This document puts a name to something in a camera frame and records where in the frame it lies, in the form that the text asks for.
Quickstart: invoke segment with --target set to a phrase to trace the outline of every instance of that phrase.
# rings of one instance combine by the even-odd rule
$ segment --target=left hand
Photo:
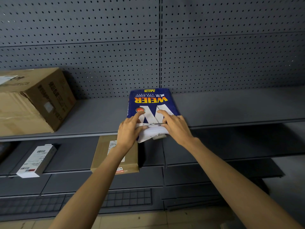
[[[139,120],[139,116],[145,112],[137,112],[134,116],[126,118],[120,123],[119,130],[117,132],[116,146],[128,152],[134,144],[136,138],[142,130],[147,129],[147,126],[140,126],[135,128],[136,123]]]

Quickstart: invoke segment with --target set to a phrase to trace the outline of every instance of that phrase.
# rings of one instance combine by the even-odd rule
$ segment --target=forearm
[[[198,138],[185,148],[247,228],[303,228],[265,192],[207,149]]]
[[[49,229],[90,229],[108,193],[124,148],[114,147],[56,216]]]

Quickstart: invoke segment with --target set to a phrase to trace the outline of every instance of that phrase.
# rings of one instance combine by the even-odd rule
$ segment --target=human hand
[[[185,147],[186,144],[194,138],[183,116],[169,115],[164,110],[158,110],[157,112],[164,116],[163,123],[167,123],[161,124],[161,126],[167,129],[169,134],[179,145]]]
[[[136,123],[139,121],[139,116],[145,112],[137,112],[134,116],[126,118],[120,123],[117,132],[116,146],[122,148],[126,153],[134,144],[136,138],[142,130],[147,129],[147,126],[140,126],[135,128]]]

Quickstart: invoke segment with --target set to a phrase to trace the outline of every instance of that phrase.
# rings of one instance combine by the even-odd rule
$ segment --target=beige floor
[[[172,212],[127,213],[98,216],[92,229],[220,229],[233,220],[227,207]],[[52,219],[0,223],[0,229],[47,229]]]

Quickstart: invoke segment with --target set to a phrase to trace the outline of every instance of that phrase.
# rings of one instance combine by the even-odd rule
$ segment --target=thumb
[[[168,124],[161,124],[162,127],[165,127],[168,132],[170,132],[170,126]]]
[[[136,133],[136,135],[138,136],[139,135],[139,133],[141,132],[141,131],[143,131],[143,130],[145,130],[145,129],[147,129],[148,128],[148,126],[140,126],[140,127],[137,127],[136,129],[135,129],[135,133]]]

